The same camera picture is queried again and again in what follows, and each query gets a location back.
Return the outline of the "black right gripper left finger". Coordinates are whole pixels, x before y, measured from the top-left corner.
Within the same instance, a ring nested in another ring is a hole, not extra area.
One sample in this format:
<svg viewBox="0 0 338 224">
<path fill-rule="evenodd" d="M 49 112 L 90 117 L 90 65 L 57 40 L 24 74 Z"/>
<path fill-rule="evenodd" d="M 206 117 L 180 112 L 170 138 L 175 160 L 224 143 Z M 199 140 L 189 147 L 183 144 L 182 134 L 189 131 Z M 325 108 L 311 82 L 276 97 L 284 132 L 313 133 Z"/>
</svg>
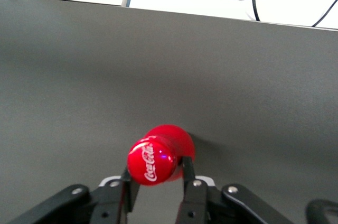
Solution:
<svg viewBox="0 0 338 224">
<path fill-rule="evenodd" d="M 125 169 L 121 176 L 103 179 L 93 191 L 70 185 L 9 223 L 127 223 L 139 187 Z"/>
</svg>

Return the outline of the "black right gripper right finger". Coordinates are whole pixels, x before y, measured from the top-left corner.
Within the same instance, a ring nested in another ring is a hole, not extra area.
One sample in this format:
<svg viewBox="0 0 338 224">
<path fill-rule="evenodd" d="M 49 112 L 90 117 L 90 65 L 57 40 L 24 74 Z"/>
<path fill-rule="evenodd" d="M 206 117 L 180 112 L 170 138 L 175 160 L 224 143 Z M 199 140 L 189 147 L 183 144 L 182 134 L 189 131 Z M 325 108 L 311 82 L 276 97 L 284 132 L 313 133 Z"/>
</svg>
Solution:
<svg viewBox="0 0 338 224">
<path fill-rule="evenodd" d="M 182 158 L 184 195 L 176 223 L 291 223 L 240 184 L 220 190 L 209 178 L 197 178 L 190 157 Z"/>
</svg>

